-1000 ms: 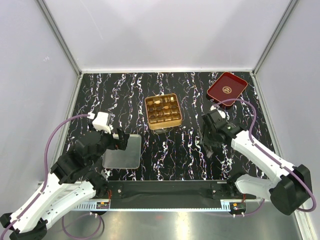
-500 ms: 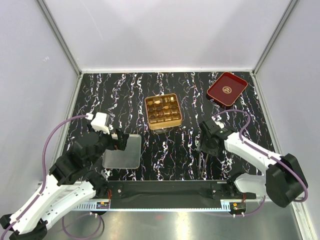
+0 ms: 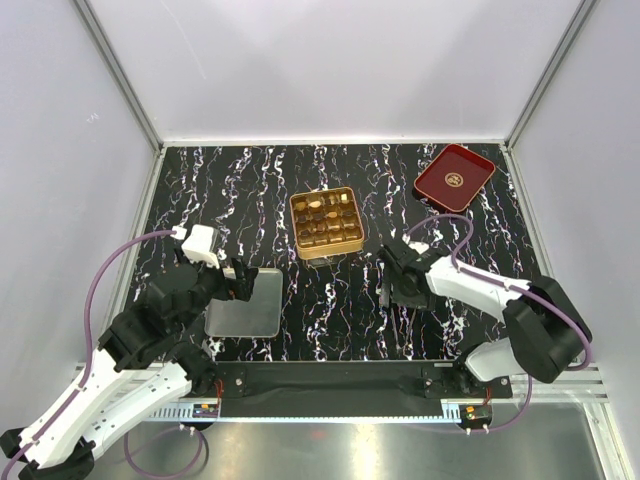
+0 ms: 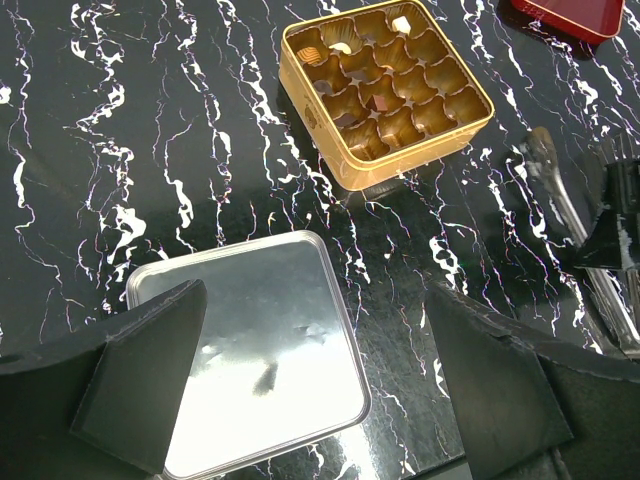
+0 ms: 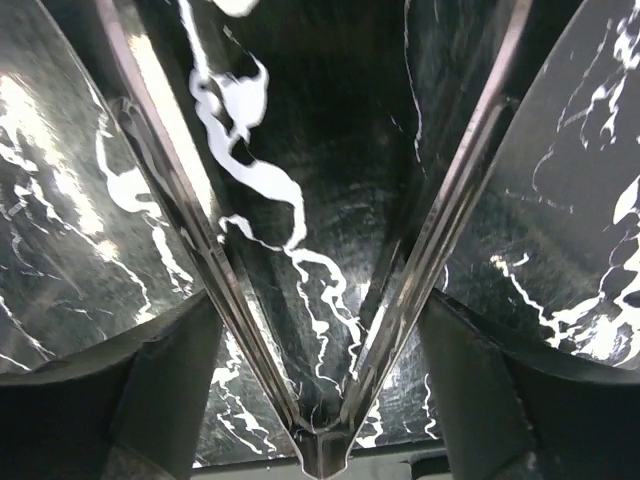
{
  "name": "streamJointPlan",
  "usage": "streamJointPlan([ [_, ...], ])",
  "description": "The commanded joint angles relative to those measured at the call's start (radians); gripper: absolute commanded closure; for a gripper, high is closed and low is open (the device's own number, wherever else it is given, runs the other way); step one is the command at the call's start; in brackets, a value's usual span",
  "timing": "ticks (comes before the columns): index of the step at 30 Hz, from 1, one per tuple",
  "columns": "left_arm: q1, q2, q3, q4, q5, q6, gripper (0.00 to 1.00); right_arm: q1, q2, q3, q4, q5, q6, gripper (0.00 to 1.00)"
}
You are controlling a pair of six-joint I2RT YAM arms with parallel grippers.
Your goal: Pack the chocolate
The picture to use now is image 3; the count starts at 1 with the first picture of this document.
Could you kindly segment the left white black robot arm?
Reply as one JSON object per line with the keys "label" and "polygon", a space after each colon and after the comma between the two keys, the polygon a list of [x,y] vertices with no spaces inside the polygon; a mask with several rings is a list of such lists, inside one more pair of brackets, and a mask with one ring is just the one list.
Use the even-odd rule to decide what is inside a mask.
{"label": "left white black robot arm", "polygon": [[84,479],[110,446],[163,404],[203,396],[216,369],[183,335],[214,301],[250,300],[258,270],[239,259],[234,275],[179,263],[157,275],[119,313],[88,355],[79,377],[24,428],[1,436],[21,479]]}

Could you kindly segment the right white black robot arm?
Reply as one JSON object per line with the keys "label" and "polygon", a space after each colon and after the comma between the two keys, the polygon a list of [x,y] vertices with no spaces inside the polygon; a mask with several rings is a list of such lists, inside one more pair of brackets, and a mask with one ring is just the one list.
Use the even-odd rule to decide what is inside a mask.
{"label": "right white black robot arm", "polygon": [[551,277],[512,279],[402,240],[383,245],[378,257],[384,307],[432,311],[439,300],[452,299],[505,325],[505,338],[470,347],[444,370],[439,382],[448,392],[480,396],[492,382],[518,374],[550,384],[578,356],[591,357],[592,333]]}

